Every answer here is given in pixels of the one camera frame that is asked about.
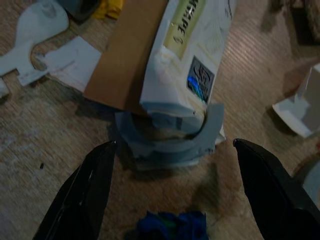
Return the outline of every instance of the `blue fabric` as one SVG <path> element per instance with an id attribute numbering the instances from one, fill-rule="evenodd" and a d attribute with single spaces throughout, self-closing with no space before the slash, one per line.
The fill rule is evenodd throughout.
<path id="1" fill-rule="evenodd" d="M 209 240 L 206 216 L 200 211 L 181 213 L 148 212 L 136 227 L 139 240 Z"/>

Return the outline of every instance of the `floor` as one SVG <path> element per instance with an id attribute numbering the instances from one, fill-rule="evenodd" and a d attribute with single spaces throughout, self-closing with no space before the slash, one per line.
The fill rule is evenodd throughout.
<path id="1" fill-rule="evenodd" d="M 2 0 L 0 55 L 13 47 L 18 17 L 31 2 Z M 319 134 L 303 139 L 292 133 L 272 104 L 293 94 L 320 61 L 320 47 L 298 45 L 291 15 L 268 9 L 267 0 L 238 1 L 213 93 L 225 107 L 227 141 L 197 166 L 170 171 L 134 172 L 116 157 L 99 239 L 130 239 L 127 233 L 147 211 L 178 214 L 190 209 L 206 213 L 210 239 L 262 239 L 232 140 L 264 146 L 291 175 L 317 153 L 319 142 Z M 103 51 L 114 25 L 111 19 L 89 19 L 81 26 L 72 22 L 33 53 L 57 49 L 76 35 Z M 115 129 L 109 108 L 46 78 L 21 87 L 16 76 L 4 76 L 10 96 L 0 101 L 2 240 L 31 239 L 62 183 Z"/>

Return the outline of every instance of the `paper scrap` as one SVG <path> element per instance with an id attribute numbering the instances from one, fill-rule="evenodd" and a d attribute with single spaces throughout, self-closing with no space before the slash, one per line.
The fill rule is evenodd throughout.
<path id="1" fill-rule="evenodd" d="M 98 50 L 77 36 L 58 50 L 48 52 L 40 60 L 46 64 L 51 76 L 83 93 L 100 56 Z M 67 64 L 57 68 L 61 62 Z"/>
<path id="2" fill-rule="evenodd" d="M 320 63 L 313 66 L 295 95 L 272 107 L 295 133 L 307 138 L 320 130 Z"/>

